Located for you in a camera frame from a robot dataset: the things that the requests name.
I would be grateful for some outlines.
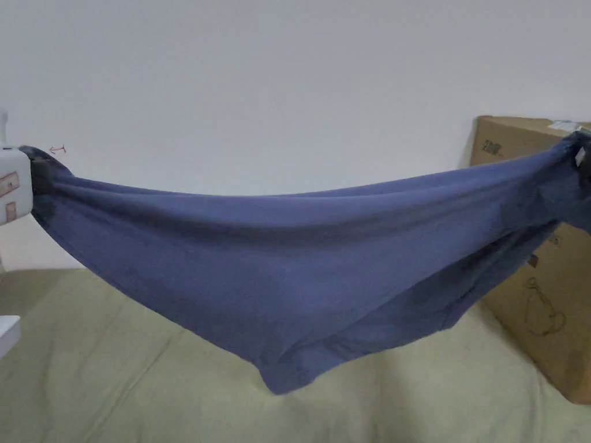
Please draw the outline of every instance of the beige fabric surface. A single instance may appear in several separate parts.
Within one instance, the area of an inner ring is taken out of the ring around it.
[[[21,315],[23,333],[0,360],[2,443],[591,441],[591,408],[479,307],[285,396],[89,271],[7,274],[0,314]]]

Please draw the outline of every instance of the red mark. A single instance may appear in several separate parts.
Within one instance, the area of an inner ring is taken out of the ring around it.
[[[49,148],[49,152],[51,152],[53,155],[55,155],[57,151],[64,151],[64,153],[66,153],[66,147],[62,145],[61,148],[54,148],[53,146]]]

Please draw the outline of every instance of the blue t-shirt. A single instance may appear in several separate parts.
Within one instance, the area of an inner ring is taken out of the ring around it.
[[[514,161],[291,196],[85,180],[46,159],[33,215],[115,288],[254,364],[274,393],[451,327],[560,221],[591,231],[577,135]]]

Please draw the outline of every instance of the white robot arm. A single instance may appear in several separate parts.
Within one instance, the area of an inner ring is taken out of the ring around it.
[[[0,109],[0,225],[26,216],[33,209],[31,161],[6,142],[8,114]]]
[[[24,217],[33,209],[31,161],[17,147],[7,144],[7,121],[8,114],[0,109],[0,225]],[[0,359],[21,336],[19,317],[1,314]]]

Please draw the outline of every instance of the cardboard box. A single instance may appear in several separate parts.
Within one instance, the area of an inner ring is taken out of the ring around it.
[[[471,163],[536,154],[575,129],[573,122],[482,116]],[[589,234],[562,224],[485,303],[568,400],[591,403]]]

